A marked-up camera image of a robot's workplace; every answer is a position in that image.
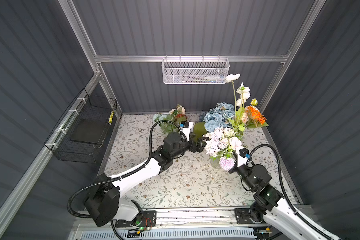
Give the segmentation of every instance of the yellow object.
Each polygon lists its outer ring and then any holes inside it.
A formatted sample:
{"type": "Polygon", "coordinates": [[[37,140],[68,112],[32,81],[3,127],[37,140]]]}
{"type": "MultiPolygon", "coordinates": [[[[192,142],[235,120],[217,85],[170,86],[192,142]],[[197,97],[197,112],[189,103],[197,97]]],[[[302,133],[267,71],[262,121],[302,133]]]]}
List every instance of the yellow object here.
{"type": "Polygon", "coordinates": [[[112,124],[113,114],[114,114],[114,110],[112,110],[112,112],[110,113],[109,120],[108,120],[109,124],[112,124]]]}

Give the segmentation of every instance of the glass vase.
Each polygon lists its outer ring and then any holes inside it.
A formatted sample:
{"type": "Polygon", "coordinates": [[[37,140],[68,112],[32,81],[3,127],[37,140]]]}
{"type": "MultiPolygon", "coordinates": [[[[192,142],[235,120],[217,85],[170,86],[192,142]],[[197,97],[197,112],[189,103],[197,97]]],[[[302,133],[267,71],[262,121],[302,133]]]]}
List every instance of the glass vase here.
{"type": "Polygon", "coordinates": [[[221,166],[220,166],[220,158],[216,158],[215,160],[213,160],[211,158],[211,166],[215,169],[221,169],[221,166]]]}

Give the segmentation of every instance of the flower arrangement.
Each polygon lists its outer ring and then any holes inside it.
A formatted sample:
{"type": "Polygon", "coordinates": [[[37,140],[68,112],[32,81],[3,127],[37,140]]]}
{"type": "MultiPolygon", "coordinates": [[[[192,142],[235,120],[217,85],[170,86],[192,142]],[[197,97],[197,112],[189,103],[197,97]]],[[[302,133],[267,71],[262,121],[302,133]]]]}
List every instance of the flower arrangement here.
{"type": "Polygon", "coordinates": [[[209,137],[206,141],[206,154],[214,161],[220,158],[220,166],[224,170],[230,170],[235,160],[233,151],[241,146],[240,135],[229,127],[217,127],[213,132],[203,135],[209,137]]]}
{"type": "Polygon", "coordinates": [[[233,81],[240,78],[240,74],[230,74],[225,78],[226,83],[232,83],[233,94],[235,97],[235,106],[230,103],[218,103],[216,108],[211,109],[204,116],[205,129],[213,132],[217,127],[231,127],[235,132],[244,132],[245,128],[265,127],[268,126],[266,118],[256,108],[258,101],[253,98],[250,106],[244,106],[247,99],[250,98],[250,88],[241,83],[240,87],[235,90],[233,81]]]}
{"type": "MultiPolygon", "coordinates": [[[[178,104],[177,107],[169,111],[168,114],[156,113],[153,117],[153,122],[158,122],[161,120],[169,120],[171,122],[180,124],[182,121],[186,121],[187,118],[188,117],[185,115],[185,108],[178,104]]],[[[165,134],[168,134],[173,131],[177,131],[177,128],[173,124],[169,124],[166,122],[160,123],[159,126],[161,127],[163,133],[165,134]]]]}

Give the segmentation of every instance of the floral table mat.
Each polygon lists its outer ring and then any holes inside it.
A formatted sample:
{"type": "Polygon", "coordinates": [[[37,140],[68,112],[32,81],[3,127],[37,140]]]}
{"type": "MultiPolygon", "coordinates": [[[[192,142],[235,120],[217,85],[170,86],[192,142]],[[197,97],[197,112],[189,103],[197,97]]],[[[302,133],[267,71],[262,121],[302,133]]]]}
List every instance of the floral table mat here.
{"type": "MultiPolygon", "coordinates": [[[[198,121],[198,114],[187,114],[189,121],[198,121]]],[[[123,115],[110,153],[106,175],[114,175],[147,160],[149,131],[153,114],[123,115]]],[[[153,149],[163,144],[165,135],[157,126],[152,136],[153,149]]],[[[261,128],[247,129],[243,145],[250,151],[268,143],[261,128]]],[[[272,176],[270,184],[281,192],[276,159],[269,148],[254,153],[255,163],[264,165],[272,176]]],[[[296,203],[283,176],[285,190],[296,203]]],[[[240,177],[223,169],[214,169],[204,152],[187,151],[183,157],[160,175],[133,187],[124,199],[133,199],[143,208],[242,206],[253,203],[253,194],[246,192],[240,177]]]]}

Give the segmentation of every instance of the wire mesh basket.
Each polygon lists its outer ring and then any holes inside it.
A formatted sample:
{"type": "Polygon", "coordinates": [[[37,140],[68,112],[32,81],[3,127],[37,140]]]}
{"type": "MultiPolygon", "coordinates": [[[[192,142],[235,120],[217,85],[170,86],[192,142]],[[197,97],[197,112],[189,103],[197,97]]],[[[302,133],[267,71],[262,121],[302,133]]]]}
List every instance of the wire mesh basket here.
{"type": "Polygon", "coordinates": [[[163,58],[165,84],[224,84],[228,75],[227,58],[163,58]]]}
{"type": "Polygon", "coordinates": [[[86,95],[70,110],[67,122],[54,130],[58,131],[54,142],[44,144],[59,160],[100,163],[116,122],[116,110],[115,99],[86,95]]]}

